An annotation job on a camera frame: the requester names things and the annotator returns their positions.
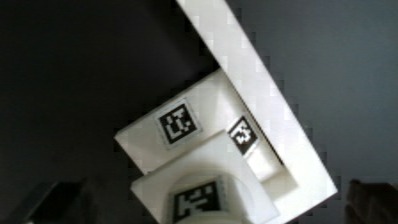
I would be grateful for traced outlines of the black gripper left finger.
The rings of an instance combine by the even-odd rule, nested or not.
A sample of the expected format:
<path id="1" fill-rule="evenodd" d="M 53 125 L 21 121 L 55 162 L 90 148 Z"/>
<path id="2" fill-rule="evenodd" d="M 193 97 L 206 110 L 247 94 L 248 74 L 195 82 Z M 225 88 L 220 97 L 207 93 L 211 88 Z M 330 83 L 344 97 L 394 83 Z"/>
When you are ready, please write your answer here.
<path id="1" fill-rule="evenodd" d="M 10 224 L 96 224 L 85 179 L 37 184 L 10 213 Z"/>

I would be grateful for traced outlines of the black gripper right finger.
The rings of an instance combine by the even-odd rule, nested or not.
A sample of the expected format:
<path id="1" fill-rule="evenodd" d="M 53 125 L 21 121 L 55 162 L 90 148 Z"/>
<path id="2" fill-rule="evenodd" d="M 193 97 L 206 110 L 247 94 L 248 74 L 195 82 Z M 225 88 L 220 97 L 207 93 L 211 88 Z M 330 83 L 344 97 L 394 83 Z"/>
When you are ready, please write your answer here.
<path id="1" fill-rule="evenodd" d="M 350 181 L 343 224 L 398 224 L 398 188 Z"/>

